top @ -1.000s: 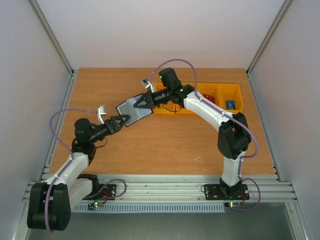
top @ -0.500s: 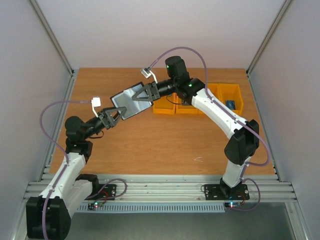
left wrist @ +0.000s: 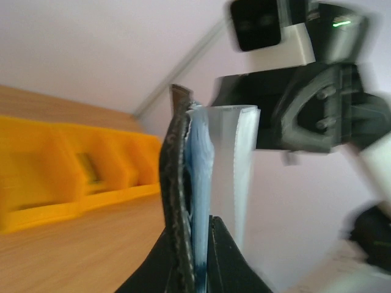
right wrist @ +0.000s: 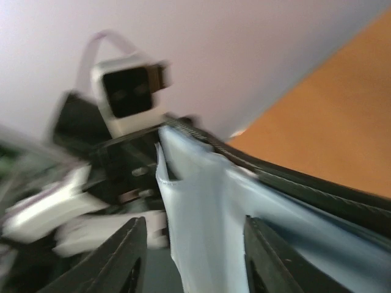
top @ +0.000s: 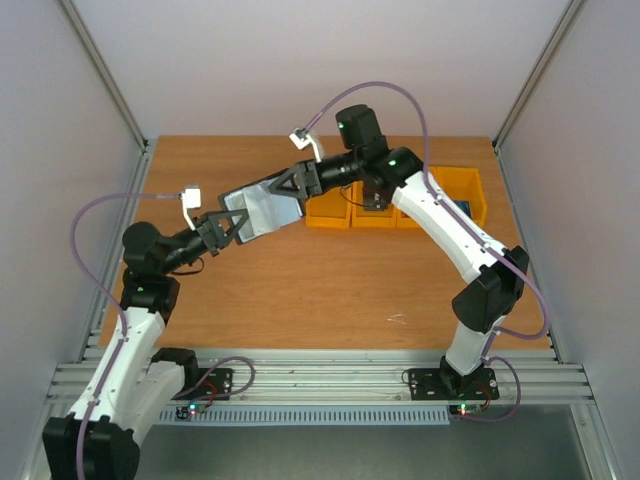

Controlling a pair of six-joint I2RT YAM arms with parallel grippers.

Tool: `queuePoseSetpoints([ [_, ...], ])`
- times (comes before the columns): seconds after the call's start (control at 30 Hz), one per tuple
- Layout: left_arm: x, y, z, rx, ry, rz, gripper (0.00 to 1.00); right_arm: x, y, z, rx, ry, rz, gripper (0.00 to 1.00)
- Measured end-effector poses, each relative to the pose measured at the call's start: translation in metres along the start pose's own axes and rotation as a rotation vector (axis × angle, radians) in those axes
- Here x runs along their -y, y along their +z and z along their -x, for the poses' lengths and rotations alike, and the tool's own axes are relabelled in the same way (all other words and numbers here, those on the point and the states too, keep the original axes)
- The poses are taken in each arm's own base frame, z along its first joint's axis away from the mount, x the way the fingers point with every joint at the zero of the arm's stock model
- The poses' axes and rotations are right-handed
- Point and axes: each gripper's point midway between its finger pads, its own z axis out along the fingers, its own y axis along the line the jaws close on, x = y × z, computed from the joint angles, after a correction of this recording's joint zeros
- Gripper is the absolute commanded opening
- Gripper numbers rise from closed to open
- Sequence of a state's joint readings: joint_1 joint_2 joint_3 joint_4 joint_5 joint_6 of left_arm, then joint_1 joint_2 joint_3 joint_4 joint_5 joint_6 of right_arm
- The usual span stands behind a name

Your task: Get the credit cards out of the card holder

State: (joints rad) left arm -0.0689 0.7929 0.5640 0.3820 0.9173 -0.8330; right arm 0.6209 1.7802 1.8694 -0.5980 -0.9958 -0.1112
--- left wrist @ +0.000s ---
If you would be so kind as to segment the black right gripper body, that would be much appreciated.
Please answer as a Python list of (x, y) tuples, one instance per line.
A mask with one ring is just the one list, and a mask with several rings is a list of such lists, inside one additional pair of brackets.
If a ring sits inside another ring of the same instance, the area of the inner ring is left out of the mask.
[(357, 65), (308, 65), (218, 78), (213, 106), (257, 106), (256, 148), (328, 153), (367, 146), (355, 98), (363, 94)]

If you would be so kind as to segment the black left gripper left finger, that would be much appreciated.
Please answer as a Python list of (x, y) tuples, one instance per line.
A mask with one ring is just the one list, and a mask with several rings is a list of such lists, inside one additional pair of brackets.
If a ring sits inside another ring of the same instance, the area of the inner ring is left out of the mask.
[(164, 230), (143, 263), (118, 292), (183, 292), (181, 257), (183, 238)]

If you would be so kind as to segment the black leather card holder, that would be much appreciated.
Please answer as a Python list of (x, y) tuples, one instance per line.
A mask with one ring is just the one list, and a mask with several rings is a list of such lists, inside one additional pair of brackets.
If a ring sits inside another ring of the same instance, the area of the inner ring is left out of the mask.
[(205, 292), (212, 185), (233, 214), (231, 237), (242, 248), (260, 110), (251, 105), (205, 107), (172, 84), (173, 117), (159, 157), (166, 233), (173, 257), (171, 292)]

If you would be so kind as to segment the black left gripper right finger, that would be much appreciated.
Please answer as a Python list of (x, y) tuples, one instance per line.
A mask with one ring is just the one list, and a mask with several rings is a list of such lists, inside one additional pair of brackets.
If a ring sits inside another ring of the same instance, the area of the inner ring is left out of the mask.
[(210, 216), (207, 291), (211, 293), (270, 293), (271, 288), (250, 268), (227, 227)]

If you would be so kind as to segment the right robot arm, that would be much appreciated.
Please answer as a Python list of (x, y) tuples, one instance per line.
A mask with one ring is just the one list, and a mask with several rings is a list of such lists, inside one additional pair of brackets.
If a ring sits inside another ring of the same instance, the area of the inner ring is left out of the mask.
[(306, 5), (303, 23), (315, 60), (306, 65), (224, 76), (215, 106), (250, 104), (261, 111), (259, 150), (328, 154), (350, 146), (383, 200), (361, 212), (348, 239), (364, 261), (390, 273), (390, 105), (366, 92), (357, 57), (373, 18), (327, 2)]

